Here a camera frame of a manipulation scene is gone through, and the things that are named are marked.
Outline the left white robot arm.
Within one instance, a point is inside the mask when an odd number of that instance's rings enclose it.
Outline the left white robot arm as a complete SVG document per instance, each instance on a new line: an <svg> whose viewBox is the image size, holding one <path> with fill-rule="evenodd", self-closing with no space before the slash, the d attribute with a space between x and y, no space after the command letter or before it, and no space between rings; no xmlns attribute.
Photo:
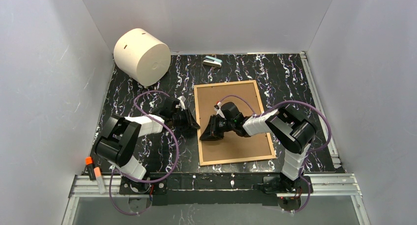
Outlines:
<svg viewBox="0 0 417 225"><path fill-rule="evenodd" d="M139 137L162 133L167 128L198 130L200 125L184 105L185 97L167 97L163 106L148 116L112 115L94 144L96 155L107 160L128 178L142 180L146 169L133 156Z"/></svg>

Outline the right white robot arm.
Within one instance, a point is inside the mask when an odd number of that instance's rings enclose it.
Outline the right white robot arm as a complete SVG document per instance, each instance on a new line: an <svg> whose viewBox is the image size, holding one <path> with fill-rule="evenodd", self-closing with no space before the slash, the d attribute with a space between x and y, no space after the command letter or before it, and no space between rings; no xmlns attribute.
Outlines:
<svg viewBox="0 0 417 225"><path fill-rule="evenodd" d="M272 133L285 148L281 173L296 181L317 129L308 119L297 116L294 110L292 106L284 106L261 115L244 116L233 102L227 102L210 116L200 140L219 141L230 131L245 138Z"/></svg>

